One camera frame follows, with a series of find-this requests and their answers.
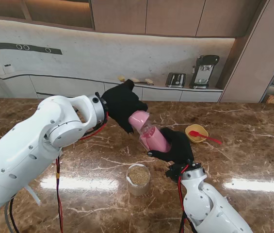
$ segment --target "brown marble surface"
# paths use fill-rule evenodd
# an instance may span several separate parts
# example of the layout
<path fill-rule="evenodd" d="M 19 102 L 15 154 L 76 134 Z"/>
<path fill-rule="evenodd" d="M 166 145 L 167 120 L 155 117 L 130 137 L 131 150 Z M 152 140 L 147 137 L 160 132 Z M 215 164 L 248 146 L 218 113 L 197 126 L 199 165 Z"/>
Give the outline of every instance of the brown marble surface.
<path fill-rule="evenodd" d="M 0 138 L 30 117 L 41 100 L 0 99 Z M 183 131 L 201 124 L 223 141 L 192 144 L 196 162 L 255 233 L 274 233 L 274 104 L 148 102 L 150 119 Z M 127 135 L 113 120 L 101 133 L 64 149 L 60 195 L 66 233 L 177 233 L 181 209 L 177 185 L 164 173 L 168 163 L 148 157 L 138 135 Z M 126 171 L 148 166 L 150 191 L 130 195 Z M 14 218 L 22 233 L 58 233 L 55 167 L 30 183 L 38 207 L 25 190 L 15 198 Z M 7 233 L 3 209 L 0 233 Z"/>

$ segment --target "coffee machine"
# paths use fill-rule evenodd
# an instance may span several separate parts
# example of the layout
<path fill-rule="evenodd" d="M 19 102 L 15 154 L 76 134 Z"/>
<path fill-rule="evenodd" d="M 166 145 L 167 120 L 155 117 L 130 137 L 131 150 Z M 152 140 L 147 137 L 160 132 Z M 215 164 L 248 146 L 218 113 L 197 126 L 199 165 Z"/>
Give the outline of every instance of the coffee machine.
<path fill-rule="evenodd" d="M 193 66 L 193 77 L 190 88 L 206 89 L 214 66 L 218 64 L 220 57 L 217 55 L 199 55 L 196 65 Z"/>

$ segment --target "yellow bowl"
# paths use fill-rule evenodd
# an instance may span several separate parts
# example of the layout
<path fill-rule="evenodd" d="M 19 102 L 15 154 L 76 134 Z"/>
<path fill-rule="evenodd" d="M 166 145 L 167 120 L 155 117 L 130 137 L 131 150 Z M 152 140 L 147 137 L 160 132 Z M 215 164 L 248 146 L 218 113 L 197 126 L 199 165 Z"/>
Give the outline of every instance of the yellow bowl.
<path fill-rule="evenodd" d="M 204 135 L 204 136 L 209 136 L 207 130 L 204 129 L 204 127 L 202 127 L 201 125 L 197 125 L 197 124 L 194 124 L 194 125 L 190 125 L 188 126 L 186 129 L 185 129 L 185 133 L 187 135 L 187 137 L 192 141 L 192 142 L 195 142 L 195 143 L 200 143 L 202 141 L 205 141 L 206 139 L 203 138 L 203 137 L 193 137 L 190 135 L 190 131 L 197 131 L 199 132 L 200 134 Z"/>

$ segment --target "pink bottle cap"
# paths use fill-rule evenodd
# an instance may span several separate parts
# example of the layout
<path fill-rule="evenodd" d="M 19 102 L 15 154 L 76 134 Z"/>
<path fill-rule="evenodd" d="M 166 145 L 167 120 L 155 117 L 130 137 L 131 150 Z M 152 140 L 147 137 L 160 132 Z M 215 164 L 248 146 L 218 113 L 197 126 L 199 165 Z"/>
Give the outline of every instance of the pink bottle cap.
<path fill-rule="evenodd" d="M 145 124 L 149 116 L 150 116 L 150 113 L 147 113 L 145 111 L 136 111 L 129 117 L 128 122 L 137 131 L 140 131 L 140 129 Z"/>

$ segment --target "upper cabinet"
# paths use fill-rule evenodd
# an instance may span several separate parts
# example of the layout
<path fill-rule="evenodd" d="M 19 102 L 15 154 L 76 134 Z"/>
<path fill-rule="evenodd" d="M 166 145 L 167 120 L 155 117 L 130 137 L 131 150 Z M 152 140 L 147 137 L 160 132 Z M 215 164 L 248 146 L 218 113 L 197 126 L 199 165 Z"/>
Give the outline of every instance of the upper cabinet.
<path fill-rule="evenodd" d="M 95 29 L 115 33 L 145 33 L 147 0 L 91 0 Z"/>
<path fill-rule="evenodd" d="M 146 33 L 196 36 L 205 0 L 147 0 Z"/>
<path fill-rule="evenodd" d="M 0 0 L 0 17 L 106 33 L 244 36 L 266 0 Z"/>
<path fill-rule="evenodd" d="M 261 0 L 206 0 L 197 36 L 243 36 Z"/>
<path fill-rule="evenodd" d="M 25 19 L 22 0 L 0 0 L 0 16 Z"/>
<path fill-rule="evenodd" d="M 92 28 L 87 2 L 65 0 L 24 0 L 33 21 Z"/>

